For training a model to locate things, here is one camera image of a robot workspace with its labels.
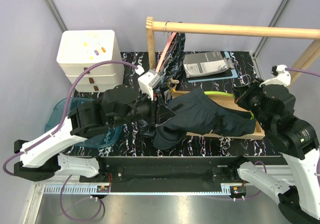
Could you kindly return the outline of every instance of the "metal floor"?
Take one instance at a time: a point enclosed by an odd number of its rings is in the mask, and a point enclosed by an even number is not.
[[[257,192],[248,186],[249,195]],[[65,195],[64,208],[72,206],[83,195]],[[110,195],[103,199],[105,214],[90,223],[103,224],[289,224],[276,203],[261,193],[246,201],[219,201],[207,196],[122,196]],[[95,214],[98,203],[86,200],[68,214],[74,218],[89,218]],[[76,223],[61,213],[59,195],[45,194],[40,206],[37,224]]]

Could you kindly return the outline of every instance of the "pink strap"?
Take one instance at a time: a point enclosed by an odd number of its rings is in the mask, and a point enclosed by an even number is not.
[[[160,56],[158,65],[156,66],[156,69],[155,69],[157,73],[159,73],[160,70],[161,70],[161,68],[163,67],[164,57],[166,56],[166,54],[167,54],[167,52],[168,52],[168,49],[169,49],[172,41],[174,40],[175,36],[176,36],[176,33],[172,33],[170,39],[168,40],[167,45],[165,46],[165,48],[164,48],[164,50],[163,50],[163,52],[162,52],[162,54],[161,54],[161,56]]]

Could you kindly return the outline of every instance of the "wooden dowel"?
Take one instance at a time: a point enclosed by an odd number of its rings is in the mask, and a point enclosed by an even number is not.
[[[151,28],[156,32],[163,32],[165,22],[153,21]],[[168,22],[166,32],[212,34],[212,35],[235,35],[235,36],[255,36],[255,37],[276,37],[293,39],[320,39],[320,30],[314,29],[292,29],[275,27],[255,27],[255,26],[233,26],[233,25],[208,25]]]
[[[320,56],[320,40],[314,40],[303,54],[292,65],[292,68],[306,70],[314,61]],[[300,77],[299,72],[290,72],[291,83],[290,86]]]
[[[146,22],[146,38],[148,43],[148,53],[149,53],[149,69],[156,68],[156,48],[155,48],[155,35],[153,31],[153,17],[148,17]]]

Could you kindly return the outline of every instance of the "dark clothing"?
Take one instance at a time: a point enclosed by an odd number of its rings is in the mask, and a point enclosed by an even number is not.
[[[160,150],[178,144],[187,132],[204,135],[212,131],[221,136],[242,136],[252,134],[256,127],[249,112],[222,107],[200,88],[174,98],[167,107],[176,116],[155,129],[153,144]]]

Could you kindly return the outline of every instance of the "wooden post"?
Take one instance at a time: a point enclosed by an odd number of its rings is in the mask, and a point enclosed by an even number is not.
[[[309,47],[303,52],[303,54],[298,58],[298,60],[292,65],[292,68],[306,70],[309,68],[314,61],[320,56],[320,40],[314,40]],[[290,72],[291,74],[291,84],[290,86],[299,78],[301,73]]]
[[[147,17],[146,22],[146,38],[148,43],[148,53],[149,53],[149,69],[156,68],[156,48],[155,48],[155,35],[153,31],[153,17]]]

